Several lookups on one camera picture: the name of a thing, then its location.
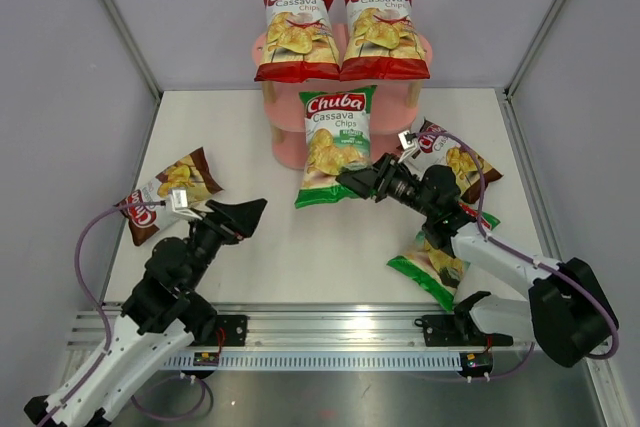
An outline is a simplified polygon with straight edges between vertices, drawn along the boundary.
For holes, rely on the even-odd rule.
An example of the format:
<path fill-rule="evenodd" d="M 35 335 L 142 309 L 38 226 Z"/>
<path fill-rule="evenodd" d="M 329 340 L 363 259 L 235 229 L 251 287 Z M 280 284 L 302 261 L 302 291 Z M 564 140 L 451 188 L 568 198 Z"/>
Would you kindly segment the red Chuba chips bag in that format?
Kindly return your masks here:
<path fill-rule="evenodd" d="M 337 80 L 340 54 L 329 9 L 334 0 L 263 0 L 266 34 L 255 80 Z"/>
<path fill-rule="evenodd" d="M 413 0 L 344 0 L 348 42 L 340 79 L 412 81 L 430 77 L 412 19 Z"/>

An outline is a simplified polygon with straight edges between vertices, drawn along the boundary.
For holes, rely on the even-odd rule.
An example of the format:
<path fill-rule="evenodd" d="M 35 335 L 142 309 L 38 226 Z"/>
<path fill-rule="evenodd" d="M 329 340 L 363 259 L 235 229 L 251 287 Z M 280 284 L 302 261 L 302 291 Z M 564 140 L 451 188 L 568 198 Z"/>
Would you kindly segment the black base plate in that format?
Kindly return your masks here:
<path fill-rule="evenodd" d="M 204 347 L 244 347 L 248 331 L 246 315 L 217 315 L 208 318 L 196 330 L 192 346 Z"/>
<path fill-rule="evenodd" d="M 484 347 L 486 336 L 453 314 L 426 314 L 413 320 L 427 347 Z"/>

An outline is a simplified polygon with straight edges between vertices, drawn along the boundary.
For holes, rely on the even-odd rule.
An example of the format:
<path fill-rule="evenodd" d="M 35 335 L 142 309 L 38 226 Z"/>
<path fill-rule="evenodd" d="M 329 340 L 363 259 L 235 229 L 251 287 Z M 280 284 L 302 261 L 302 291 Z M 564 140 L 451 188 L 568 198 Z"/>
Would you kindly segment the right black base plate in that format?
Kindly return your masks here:
<path fill-rule="evenodd" d="M 484 347 L 486 336 L 453 314 L 426 314 L 413 320 L 427 347 Z"/>

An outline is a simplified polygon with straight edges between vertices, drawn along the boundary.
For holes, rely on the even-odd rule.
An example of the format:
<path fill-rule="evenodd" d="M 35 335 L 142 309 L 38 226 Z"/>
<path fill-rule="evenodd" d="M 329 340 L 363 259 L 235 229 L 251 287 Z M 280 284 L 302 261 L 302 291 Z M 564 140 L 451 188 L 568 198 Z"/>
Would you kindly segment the aluminium mounting rail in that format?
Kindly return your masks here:
<path fill-rule="evenodd" d="M 483 299 L 483 319 L 467 324 L 492 337 L 494 346 L 535 341 L 533 324 L 523 301 Z M 447 313 L 435 304 L 219 304 L 217 315 L 246 315 L 246 349 L 366 350 L 425 347 L 422 331 L 413 325 L 426 314 Z"/>

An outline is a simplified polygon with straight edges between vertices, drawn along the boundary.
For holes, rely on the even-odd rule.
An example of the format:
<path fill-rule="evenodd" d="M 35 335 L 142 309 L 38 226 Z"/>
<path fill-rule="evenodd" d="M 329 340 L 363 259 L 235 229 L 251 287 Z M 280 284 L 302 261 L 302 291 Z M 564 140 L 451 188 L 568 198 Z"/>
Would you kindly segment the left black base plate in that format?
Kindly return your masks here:
<path fill-rule="evenodd" d="M 196 330 L 192 346 L 204 347 L 244 347 L 248 331 L 246 315 L 217 315 L 208 318 Z"/>

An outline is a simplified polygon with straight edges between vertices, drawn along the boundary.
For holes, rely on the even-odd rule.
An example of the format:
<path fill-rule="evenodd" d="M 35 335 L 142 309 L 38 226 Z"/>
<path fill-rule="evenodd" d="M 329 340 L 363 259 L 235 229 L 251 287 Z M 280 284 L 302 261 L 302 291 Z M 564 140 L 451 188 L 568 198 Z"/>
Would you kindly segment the pink three-tier shelf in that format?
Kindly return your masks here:
<path fill-rule="evenodd" d="M 371 158 L 394 151 L 397 135 L 409 129 L 418 113 L 421 80 L 359 80 L 339 82 L 313 79 L 304 83 L 264 82 L 263 105 L 271 125 L 272 153 L 282 165 L 301 170 L 306 162 L 306 128 L 302 91 L 339 92 L 377 86 L 370 117 Z"/>

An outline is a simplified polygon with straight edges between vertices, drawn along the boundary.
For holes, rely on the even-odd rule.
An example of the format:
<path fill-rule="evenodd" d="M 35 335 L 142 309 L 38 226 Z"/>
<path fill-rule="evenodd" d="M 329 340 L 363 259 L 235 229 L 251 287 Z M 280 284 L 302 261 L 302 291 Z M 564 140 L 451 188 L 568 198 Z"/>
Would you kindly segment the brown Chuba chips bag left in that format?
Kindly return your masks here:
<path fill-rule="evenodd" d="M 148 206 L 150 202 L 167 201 L 174 188 L 186 189 L 189 207 L 195 207 L 223 190 L 210 172 L 202 147 L 169 165 L 118 202 L 118 205 L 133 204 L 121 214 L 128 221 L 134 246 L 141 246 L 178 221 L 165 207 Z"/>

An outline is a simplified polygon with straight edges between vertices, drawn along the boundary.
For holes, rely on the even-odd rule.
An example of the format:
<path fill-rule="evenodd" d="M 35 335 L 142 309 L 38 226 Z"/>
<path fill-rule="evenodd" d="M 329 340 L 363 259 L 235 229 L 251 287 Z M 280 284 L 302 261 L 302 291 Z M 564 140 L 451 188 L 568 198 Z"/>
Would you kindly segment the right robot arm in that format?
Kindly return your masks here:
<path fill-rule="evenodd" d="M 397 156 L 386 154 L 370 166 L 343 170 L 337 181 L 363 199 L 390 197 L 424 215 L 422 231 L 432 247 L 485 270 L 522 295 L 520 301 L 487 292 L 473 296 L 453 321 L 463 342 L 476 343 L 486 334 L 535 342 L 563 367 L 617 352 L 619 322 L 591 266 L 579 258 L 525 254 L 485 230 L 480 215 L 461 206 L 449 167 L 431 166 L 417 177 Z M 599 355 L 595 350 L 605 341 L 611 346 Z"/>

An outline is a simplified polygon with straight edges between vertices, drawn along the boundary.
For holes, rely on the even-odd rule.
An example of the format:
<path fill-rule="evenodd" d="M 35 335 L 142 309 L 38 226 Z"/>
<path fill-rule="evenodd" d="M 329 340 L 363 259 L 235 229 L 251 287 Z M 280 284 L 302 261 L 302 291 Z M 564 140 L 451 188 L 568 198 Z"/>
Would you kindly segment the green Chuba chips bag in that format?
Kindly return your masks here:
<path fill-rule="evenodd" d="M 370 117 L 377 87 L 340 92 L 307 91 L 303 104 L 307 156 L 297 209 L 333 204 L 357 195 L 337 182 L 345 169 L 371 164 Z"/>
<path fill-rule="evenodd" d="M 452 312 L 457 290 L 470 263 L 436 249 L 420 230 L 404 251 L 386 265 L 415 282 L 446 312 Z"/>

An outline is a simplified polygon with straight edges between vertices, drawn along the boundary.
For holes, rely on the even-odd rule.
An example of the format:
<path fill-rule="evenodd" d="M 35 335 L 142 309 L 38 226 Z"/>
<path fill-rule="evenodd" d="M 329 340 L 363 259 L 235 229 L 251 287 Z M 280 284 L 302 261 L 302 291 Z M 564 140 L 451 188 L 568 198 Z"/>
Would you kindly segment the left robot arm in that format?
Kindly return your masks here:
<path fill-rule="evenodd" d="M 232 342 L 234 319 L 219 316 L 196 288 L 221 247 L 254 234 L 267 201 L 206 206 L 191 210 L 172 200 L 172 210 L 188 220 L 188 235 L 156 243 L 120 314 L 103 322 L 104 340 L 55 392 L 27 402 L 24 412 L 34 425 L 108 426 L 175 353 Z"/>

